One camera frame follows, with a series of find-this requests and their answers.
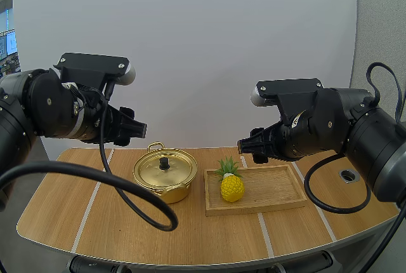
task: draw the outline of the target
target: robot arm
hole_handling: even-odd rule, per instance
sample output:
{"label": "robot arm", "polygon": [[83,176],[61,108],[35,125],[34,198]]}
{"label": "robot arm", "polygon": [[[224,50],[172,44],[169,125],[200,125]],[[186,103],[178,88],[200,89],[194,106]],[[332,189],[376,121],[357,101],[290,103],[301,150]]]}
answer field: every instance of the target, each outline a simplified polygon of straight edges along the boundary
{"label": "robot arm", "polygon": [[[104,141],[126,146],[144,138],[147,125],[134,111],[107,105],[105,85],[129,84],[135,71],[127,58],[64,54],[52,70],[31,70],[0,79],[0,175],[25,161],[37,136],[99,143],[100,118],[107,106]],[[0,191],[0,210],[13,184]]]}
{"label": "robot arm", "polygon": [[281,121],[256,128],[238,142],[256,163],[268,157],[296,161],[334,150],[344,154],[378,200],[406,196],[406,129],[366,90],[323,88],[318,79],[260,81],[251,95],[257,106],[277,105]]}

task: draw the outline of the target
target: gold pot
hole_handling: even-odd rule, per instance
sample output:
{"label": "gold pot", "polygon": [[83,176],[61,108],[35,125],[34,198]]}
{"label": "gold pot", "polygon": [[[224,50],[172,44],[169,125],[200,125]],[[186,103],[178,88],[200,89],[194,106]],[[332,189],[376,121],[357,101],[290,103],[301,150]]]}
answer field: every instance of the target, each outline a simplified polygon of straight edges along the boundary
{"label": "gold pot", "polygon": [[[162,148],[151,150],[156,145]],[[151,143],[147,154],[134,166],[136,182],[158,194],[166,203],[185,198],[196,173],[194,157],[180,149],[167,149],[161,142]]]}

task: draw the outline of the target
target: pineapple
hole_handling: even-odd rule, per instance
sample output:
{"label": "pineapple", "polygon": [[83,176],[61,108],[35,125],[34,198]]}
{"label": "pineapple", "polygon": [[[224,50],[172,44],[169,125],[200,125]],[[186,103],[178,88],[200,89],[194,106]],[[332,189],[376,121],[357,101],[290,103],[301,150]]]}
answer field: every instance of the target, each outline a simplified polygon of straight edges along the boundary
{"label": "pineapple", "polygon": [[242,182],[241,175],[237,173],[237,162],[233,162],[233,158],[219,161],[221,168],[215,172],[222,176],[221,181],[221,195],[223,199],[228,202],[234,202],[241,199],[244,195],[244,183]]}

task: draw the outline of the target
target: pineapple leaves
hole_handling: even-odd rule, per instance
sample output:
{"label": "pineapple leaves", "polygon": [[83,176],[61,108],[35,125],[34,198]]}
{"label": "pineapple leaves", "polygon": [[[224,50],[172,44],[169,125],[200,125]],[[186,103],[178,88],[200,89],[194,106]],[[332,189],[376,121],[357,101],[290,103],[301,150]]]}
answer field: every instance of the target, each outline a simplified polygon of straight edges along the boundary
{"label": "pineapple leaves", "polygon": [[233,161],[233,157],[225,158],[225,160],[221,159],[218,161],[220,163],[220,168],[215,171],[215,173],[219,176],[224,176],[226,173],[232,173],[235,176],[242,177],[238,172],[238,162]]}

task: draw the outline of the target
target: gray partition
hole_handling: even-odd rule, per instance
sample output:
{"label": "gray partition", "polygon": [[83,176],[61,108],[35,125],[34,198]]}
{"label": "gray partition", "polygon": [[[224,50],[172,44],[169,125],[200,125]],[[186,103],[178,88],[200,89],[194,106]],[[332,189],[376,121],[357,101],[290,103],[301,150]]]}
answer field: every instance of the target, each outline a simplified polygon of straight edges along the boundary
{"label": "gray partition", "polygon": [[[406,0],[357,0],[357,36],[352,88],[373,92],[365,71],[372,62],[383,62],[395,72],[402,92],[406,87]],[[372,81],[379,88],[379,105],[391,116],[395,115],[398,99],[392,75],[382,68],[372,72]]]}

